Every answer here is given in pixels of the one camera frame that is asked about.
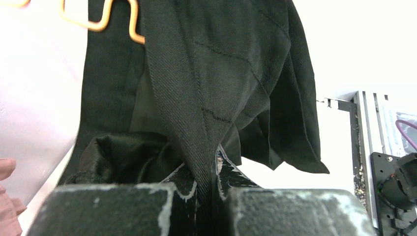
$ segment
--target black garment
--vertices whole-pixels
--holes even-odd
[[[163,135],[106,134],[93,138],[81,155],[77,174],[65,183],[159,183],[181,164]]]
[[[89,1],[89,20],[101,19],[103,2]],[[169,138],[198,183],[203,216],[211,214],[221,143],[237,165],[242,155],[271,169],[285,161],[328,173],[314,73],[292,1],[142,0],[140,11],[145,46],[128,36],[125,0],[115,0],[105,31],[88,33],[80,129],[60,184],[78,171],[93,137],[132,129]],[[147,65],[152,87],[144,89]],[[136,99],[138,86],[154,106],[144,105],[149,97]],[[142,109],[161,122],[138,122],[146,120]]]

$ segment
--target black satin lining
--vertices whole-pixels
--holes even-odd
[[[154,132],[167,136],[166,129],[163,125],[164,122],[158,111],[155,96],[153,95],[146,57],[143,61],[143,71],[138,80],[135,106],[133,108],[129,132]]]
[[[137,184],[160,182],[182,164],[163,135],[150,132],[93,138],[81,155],[71,183]]]

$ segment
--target stitched seam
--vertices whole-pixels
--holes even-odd
[[[222,56],[225,56],[225,57],[228,57],[228,58],[239,59],[239,60],[242,60],[242,61],[246,62],[246,63],[249,65],[249,68],[250,68],[250,71],[252,72],[253,77],[254,77],[254,78],[256,79],[256,81],[258,82],[258,85],[259,85],[259,86],[261,86],[261,89],[262,89],[262,91],[264,92],[264,94],[265,94],[267,97],[269,97],[269,96],[268,96],[267,91],[265,90],[265,87],[262,85],[261,80],[260,80],[260,79],[258,78],[258,76],[255,74],[255,71],[253,70],[253,66],[252,66],[252,64],[250,63],[250,61],[249,61],[248,59],[246,59],[246,58],[244,58],[244,57],[241,57],[241,56],[236,56],[236,55],[226,54],[226,53],[224,53],[224,52],[221,52],[219,49],[216,49],[216,48],[215,48],[214,46],[212,46],[212,45],[205,44],[205,43],[199,42],[199,41],[197,41],[197,40],[194,40],[194,43],[195,43],[195,44],[198,44],[198,45],[200,45],[200,46],[204,46],[204,47],[206,47],[206,48],[210,49],[212,52],[217,53],[217,54],[219,54],[219,55],[222,55]]]
[[[232,121],[231,121],[231,120],[229,120],[229,119],[225,119],[225,118],[221,118],[221,117],[216,116],[216,115],[214,114],[214,111],[212,111],[212,110],[209,110],[209,109],[206,109],[206,108],[202,108],[201,110],[202,110],[203,112],[206,112],[206,113],[211,114],[211,116],[212,116],[212,117],[213,117],[213,119],[215,119],[215,120],[218,120],[218,121],[221,121],[221,122],[225,122],[225,123],[232,123]]]
[[[256,7],[256,4],[253,2],[253,0],[249,0],[249,2],[252,3],[252,5],[254,7]],[[270,17],[269,15],[267,15],[264,11],[262,11],[261,9],[257,8],[258,12],[264,16],[268,21],[272,22],[274,25],[276,25],[280,30],[282,30],[284,32],[284,35],[287,37],[287,39],[290,39],[290,36],[288,35],[288,32],[282,28],[282,26],[280,24],[278,24],[278,22],[276,22],[272,17]]]

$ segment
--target cable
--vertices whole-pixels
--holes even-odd
[[[409,127],[411,127],[411,128],[413,128],[413,129],[415,129],[415,130],[417,130],[417,125],[415,125],[415,124],[413,124],[413,123],[411,123],[411,122],[409,122],[409,121],[405,121],[405,120],[402,120],[402,119],[398,119],[396,122],[395,122],[395,125],[397,126],[397,129],[400,131],[400,133],[401,133],[401,135],[408,141],[408,143],[415,149],[415,150],[417,150],[417,145],[413,142],[413,140],[410,138],[410,136],[408,136],[406,133],[405,133],[405,131],[400,127],[400,123],[402,123],[402,124],[405,124],[405,125],[408,125]]]

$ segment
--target hanger hook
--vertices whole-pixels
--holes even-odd
[[[30,0],[21,0],[20,2],[16,1],[7,1],[7,0],[0,0],[0,5],[11,6],[11,7],[24,7],[29,5]]]
[[[60,15],[66,21],[88,28],[91,31],[101,32],[107,27],[109,23],[110,12],[112,9],[113,1],[114,0],[104,1],[103,14],[99,22],[93,22],[93,21],[79,22],[77,20],[71,19],[70,17],[68,17],[68,15],[65,12],[65,0],[61,0]],[[130,3],[130,22],[129,22],[130,38],[137,43],[145,44],[145,37],[136,33],[136,23],[138,20],[139,4],[136,0],[127,0],[127,1]]]

